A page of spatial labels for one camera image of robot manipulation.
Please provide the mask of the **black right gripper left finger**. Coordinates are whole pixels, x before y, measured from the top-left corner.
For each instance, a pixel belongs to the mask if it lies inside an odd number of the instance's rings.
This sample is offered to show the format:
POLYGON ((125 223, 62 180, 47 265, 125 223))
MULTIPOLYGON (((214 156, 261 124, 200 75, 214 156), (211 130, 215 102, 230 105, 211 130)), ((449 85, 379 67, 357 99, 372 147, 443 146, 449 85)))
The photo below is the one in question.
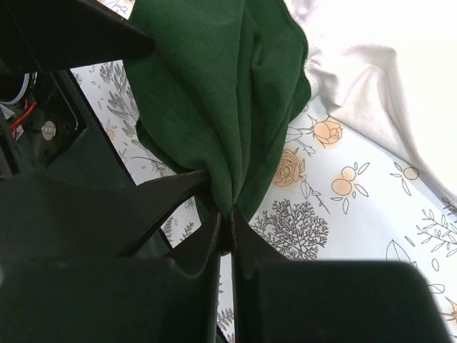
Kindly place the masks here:
POLYGON ((1 261, 3 342, 215 342, 221 213, 158 259, 1 261))

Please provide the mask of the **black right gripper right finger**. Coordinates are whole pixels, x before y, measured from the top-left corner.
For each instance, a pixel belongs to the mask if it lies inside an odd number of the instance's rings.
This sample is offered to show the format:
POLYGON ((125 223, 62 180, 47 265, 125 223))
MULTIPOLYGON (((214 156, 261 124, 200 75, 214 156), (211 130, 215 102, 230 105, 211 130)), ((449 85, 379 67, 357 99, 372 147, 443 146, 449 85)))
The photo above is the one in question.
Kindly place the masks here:
POLYGON ((230 216, 237 342, 447 342, 422 275, 404 262, 291 261, 230 216))

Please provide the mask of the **white green raglan t-shirt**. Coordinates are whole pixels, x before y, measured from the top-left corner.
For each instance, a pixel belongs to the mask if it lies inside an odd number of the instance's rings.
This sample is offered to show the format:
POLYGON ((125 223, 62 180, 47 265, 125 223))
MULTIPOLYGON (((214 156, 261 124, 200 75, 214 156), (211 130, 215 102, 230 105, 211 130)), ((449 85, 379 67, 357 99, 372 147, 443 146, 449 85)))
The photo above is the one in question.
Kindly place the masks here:
POLYGON ((270 184, 299 182, 288 125, 319 98, 311 133, 346 124, 427 173, 456 206, 454 1, 137 1, 156 51, 124 64, 139 141, 175 172, 205 170, 211 207, 246 218, 270 184))

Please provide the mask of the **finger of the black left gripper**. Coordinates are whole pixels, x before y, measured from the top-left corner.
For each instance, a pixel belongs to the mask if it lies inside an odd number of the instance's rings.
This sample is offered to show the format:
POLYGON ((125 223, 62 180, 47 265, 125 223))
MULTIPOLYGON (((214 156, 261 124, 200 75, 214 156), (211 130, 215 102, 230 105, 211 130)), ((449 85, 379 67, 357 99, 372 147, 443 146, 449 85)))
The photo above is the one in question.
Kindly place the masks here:
POLYGON ((59 71, 154 51, 154 39, 97 1, 2 1, 1 72, 59 71))
POLYGON ((2 257, 130 257, 187 199, 205 171, 135 187, 94 189, 43 174, 1 182, 2 257))

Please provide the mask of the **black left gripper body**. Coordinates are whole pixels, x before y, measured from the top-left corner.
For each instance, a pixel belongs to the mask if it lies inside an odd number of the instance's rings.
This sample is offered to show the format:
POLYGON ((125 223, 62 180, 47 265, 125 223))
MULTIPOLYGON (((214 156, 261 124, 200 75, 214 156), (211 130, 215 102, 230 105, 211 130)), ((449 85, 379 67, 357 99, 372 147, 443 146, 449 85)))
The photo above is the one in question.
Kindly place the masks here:
POLYGON ((1 72, 1 180, 34 171, 89 187, 134 184, 69 70, 1 72))

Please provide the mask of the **floral patterned table mat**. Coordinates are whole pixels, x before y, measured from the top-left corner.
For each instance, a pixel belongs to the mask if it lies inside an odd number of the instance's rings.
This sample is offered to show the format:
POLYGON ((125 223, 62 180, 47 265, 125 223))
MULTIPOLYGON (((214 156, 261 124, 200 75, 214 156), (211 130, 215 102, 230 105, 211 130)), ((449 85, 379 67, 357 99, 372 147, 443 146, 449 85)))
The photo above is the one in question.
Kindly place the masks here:
MULTIPOLYGON (((105 1, 129 20, 137 1, 105 1)), ((177 174, 137 137, 139 110, 124 67, 110 61, 73 73, 136 183, 177 174)), ((292 260, 386 259, 421 270, 456 337, 456 206, 414 163, 346 124, 333 144, 311 129, 328 119, 319 98, 289 123, 283 149, 304 162, 299 180, 270 184, 252 229, 292 260)))

